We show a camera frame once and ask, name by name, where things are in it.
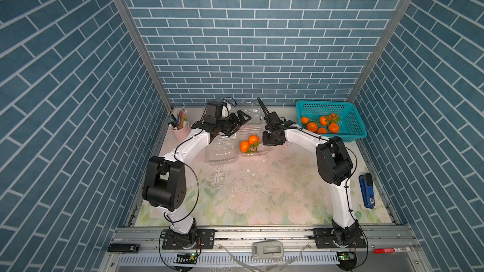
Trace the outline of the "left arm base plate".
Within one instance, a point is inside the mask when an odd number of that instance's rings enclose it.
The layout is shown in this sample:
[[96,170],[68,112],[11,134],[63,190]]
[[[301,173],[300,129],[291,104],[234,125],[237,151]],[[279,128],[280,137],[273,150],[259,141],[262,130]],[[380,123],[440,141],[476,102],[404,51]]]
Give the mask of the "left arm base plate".
[[188,234],[180,234],[171,229],[161,235],[163,250],[213,249],[216,231],[214,229],[195,229]]

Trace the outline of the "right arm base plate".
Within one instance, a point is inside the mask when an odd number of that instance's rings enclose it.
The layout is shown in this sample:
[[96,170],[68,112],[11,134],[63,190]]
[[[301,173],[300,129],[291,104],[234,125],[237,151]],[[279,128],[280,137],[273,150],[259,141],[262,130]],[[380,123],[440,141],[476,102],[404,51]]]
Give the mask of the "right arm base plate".
[[318,249],[357,249],[368,246],[366,238],[359,227],[349,227],[347,229],[340,227],[336,229],[315,228],[313,233],[308,236],[308,239],[314,240]]

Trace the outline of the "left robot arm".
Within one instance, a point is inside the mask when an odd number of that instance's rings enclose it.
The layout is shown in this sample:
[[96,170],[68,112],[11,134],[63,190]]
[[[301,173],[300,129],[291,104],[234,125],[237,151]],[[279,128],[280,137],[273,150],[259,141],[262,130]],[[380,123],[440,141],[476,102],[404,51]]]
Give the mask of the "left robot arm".
[[191,249],[200,239],[197,236],[197,223],[192,211],[187,210],[184,200],[187,194],[186,171],[194,173],[189,163],[216,137],[230,137],[252,119],[242,110],[232,112],[230,103],[224,99],[207,102],[200,120],[191,126],[184,141],[174,150],[158,157],[153,156],[147,163],[142,188],[142,198],[152,207],[162,211],[170,227],[165,232],[176,248]]

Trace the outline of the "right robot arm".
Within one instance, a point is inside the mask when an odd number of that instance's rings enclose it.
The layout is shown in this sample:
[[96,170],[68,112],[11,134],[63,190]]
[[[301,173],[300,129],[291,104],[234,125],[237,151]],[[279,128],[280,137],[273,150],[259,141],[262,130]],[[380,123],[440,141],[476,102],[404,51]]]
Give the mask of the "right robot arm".
[[318,174],[328,185],[333,204],[331,223],[334,243],[341,247],[350,246],[360,231],[350,199],[349,186],[354,165],[349,154],[352,151],[348,150],[340,137],[323,138],[291,120],[279,117],[276,112],[270,112],[261,98],[257,101],[266,122],[263,132],[265,146],[281,146],[291,142],[315,155]]

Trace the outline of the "teal plastic basket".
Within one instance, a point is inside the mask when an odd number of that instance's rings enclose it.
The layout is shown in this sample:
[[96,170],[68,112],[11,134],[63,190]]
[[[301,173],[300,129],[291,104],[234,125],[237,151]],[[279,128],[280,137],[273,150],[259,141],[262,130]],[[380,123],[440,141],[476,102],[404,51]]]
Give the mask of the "teal plastic basket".
[[298,101],[298,124],[322,137],[338,136],[344,142],[367,137],[366,126],[355,105],[334,101]]

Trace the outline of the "orange back container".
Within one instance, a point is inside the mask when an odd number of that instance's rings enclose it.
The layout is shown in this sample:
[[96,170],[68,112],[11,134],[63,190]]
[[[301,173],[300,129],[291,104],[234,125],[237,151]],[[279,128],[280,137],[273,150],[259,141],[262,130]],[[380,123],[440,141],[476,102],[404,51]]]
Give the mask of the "orange back container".
[[330,133],[338,133],[340,131],[340,126],[336,122],[331,123],[328,125],[328,131]]
[[324,128],[324,127],[320,127],[317,129],[316,133],[319,133],[319,134],[327,134],[327,129]]

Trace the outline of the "orange front container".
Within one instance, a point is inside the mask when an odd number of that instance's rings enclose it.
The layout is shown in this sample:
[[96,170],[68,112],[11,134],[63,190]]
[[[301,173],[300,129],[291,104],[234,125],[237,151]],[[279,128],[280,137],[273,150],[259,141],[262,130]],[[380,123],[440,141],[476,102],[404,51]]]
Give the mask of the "orange front container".
[[257,135],[249,136],[248,142],[251,146],[258,146],[260,144],[260,140],[259,140],[259,137]]
[[239,145],[240,151],[247,153],[250,150],[250,143],[248,141],[241,141]]

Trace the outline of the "clear clamshell container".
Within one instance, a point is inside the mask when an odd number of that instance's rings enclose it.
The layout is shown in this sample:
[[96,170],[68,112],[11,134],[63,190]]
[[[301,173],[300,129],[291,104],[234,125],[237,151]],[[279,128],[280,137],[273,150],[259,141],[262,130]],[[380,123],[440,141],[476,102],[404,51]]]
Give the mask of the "clear clamshell container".
[[216,137],[205,148],[205,162],[211,165],[229,164],[238,159],[238,138]]
[[241,128],[238,137],[237,151],[243,157],[263,156],[269,153],[270,147],[263,145],[263,126],[248,126]]
[[239,109],[251,117],[251,120],[246,123],[247,126],[260,126],[265,124],[263,119],[264,114],[258,103],[242,103]]

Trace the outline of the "clear clamshell container front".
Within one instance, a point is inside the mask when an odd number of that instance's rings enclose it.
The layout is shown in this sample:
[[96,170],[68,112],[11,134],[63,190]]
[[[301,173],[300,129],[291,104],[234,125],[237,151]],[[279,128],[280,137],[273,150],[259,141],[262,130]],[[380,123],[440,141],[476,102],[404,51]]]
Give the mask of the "clear clamshell container front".
[[248,126],[241,128],[238,137],[237,151],[243,157],[263,156],[269,153],[270,147],[263,145],[263,126]]

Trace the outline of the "clear clamshell container back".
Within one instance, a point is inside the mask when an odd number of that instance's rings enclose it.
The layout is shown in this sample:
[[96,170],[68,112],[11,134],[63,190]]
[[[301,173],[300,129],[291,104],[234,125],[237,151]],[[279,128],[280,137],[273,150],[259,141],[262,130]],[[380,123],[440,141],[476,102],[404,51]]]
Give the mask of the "clear clamshell container back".
[[239,109],[251,117],[251,120],[246,123],[247,126],[260,126],[265,124],[263,119],[264,114],[258,103],[242,103]]

